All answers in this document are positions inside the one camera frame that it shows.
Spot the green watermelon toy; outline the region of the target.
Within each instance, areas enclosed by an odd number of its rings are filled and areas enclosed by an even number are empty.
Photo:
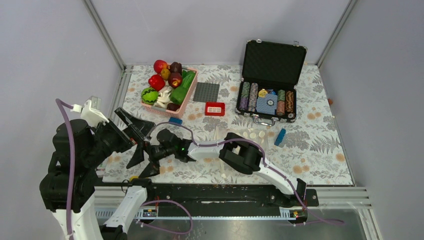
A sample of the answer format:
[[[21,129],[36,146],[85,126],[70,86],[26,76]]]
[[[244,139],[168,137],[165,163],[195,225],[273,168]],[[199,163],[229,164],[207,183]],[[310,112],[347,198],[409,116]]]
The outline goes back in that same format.
[[[159,97],[159,92],[152,87],[147,87],[142,90],[140,96],[142,103],[147,105],[153,105]]]

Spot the red bell pepper toy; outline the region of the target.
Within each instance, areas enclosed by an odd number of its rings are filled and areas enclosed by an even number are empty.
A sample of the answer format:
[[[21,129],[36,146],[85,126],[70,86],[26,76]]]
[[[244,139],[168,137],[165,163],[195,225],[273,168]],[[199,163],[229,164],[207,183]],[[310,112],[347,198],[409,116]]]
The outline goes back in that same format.
[[[157,92],[159,92],[166,85],[164,79],[159,74],[152,75],[148,79],[148,84]]]

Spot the dark red apple toy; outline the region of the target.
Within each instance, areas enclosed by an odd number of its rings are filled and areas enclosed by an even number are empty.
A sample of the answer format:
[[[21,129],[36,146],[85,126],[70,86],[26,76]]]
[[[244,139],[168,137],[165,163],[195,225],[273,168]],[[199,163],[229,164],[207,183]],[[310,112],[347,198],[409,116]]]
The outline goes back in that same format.
[[[168,84],[176,89],[177,87],[179,87],[182,82],[183,82],[183,77],[179,72],[172,72],[169,77],[168,77]]]

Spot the yellow lemon toy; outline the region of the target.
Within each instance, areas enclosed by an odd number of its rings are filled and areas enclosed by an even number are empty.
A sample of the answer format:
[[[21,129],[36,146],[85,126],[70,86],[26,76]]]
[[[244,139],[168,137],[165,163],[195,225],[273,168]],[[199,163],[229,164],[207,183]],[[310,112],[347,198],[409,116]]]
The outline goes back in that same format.
[[[171,72],[168,68],[163,68],[160,72],[160,76],[163,78],[164,81],[168,81],[170,75]]]

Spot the clear zip top bag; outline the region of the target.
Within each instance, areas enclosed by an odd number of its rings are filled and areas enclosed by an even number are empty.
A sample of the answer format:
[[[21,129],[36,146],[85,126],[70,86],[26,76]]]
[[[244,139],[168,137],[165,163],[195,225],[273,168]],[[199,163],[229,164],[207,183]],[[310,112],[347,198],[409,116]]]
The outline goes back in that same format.
[[[217,126],[214,132],[214,140],[221,140],[227,136],[227,133],[235,133],[245,139],[251,140],[259,144],[265,151],[269,148],[268,132],[263,129],[246,128],[246,129],[229,129]],[[235,170],[232,170],[226,163],[220,163],[220,174],[224,179],[229,179],[235,175]]]

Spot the dark purple plum toy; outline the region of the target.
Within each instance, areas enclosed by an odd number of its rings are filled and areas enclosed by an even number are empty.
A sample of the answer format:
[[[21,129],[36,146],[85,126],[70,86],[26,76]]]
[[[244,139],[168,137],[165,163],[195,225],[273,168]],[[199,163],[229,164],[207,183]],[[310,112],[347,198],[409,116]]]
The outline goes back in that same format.
[[[169,65],[168,69],[171,73],[179,73],[180,75],[182,75],[183,67],[182,64],[179,62],[174,61]]]

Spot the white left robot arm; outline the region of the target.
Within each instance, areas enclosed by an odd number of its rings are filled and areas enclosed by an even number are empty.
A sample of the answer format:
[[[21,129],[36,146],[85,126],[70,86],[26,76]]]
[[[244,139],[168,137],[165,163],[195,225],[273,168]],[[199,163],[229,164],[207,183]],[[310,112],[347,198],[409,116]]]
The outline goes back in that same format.
[[[98,110],[75,106],[74,111],[80,117],[66,118],[52,139],[55,150],[39,185],[42,200],[68,240],[125,240],[140,206],[152,204],[155,192],[147,187],[148,180],[131,181],[115,213],[100,225],[95,211],[96,170],[112,153],[140,147],[154,123],[117,108],[115,113],[126,125],[119,129]]]

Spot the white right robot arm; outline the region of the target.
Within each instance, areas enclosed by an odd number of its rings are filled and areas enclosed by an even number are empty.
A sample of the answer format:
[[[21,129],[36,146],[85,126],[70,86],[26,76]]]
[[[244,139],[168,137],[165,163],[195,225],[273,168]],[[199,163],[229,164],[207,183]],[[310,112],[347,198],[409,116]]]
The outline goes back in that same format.
[[[257,175],[274,185],[286,198],[285,207],[307,207],[307,184],[300,178],[291,177],[266,158],[264,149],[256,142],[230,132],[218,141],[195,142],[194,139],[179,138],[168,129],[161,130],[156,138],[158,145],[147,140],[136,140],[136,149],[126,165],[130,169],[148,155],[148,165],[139,175],[149,178],[160,173],[160,160],[174,156],[188,163],[203,158],[220,159],[237,172]]]

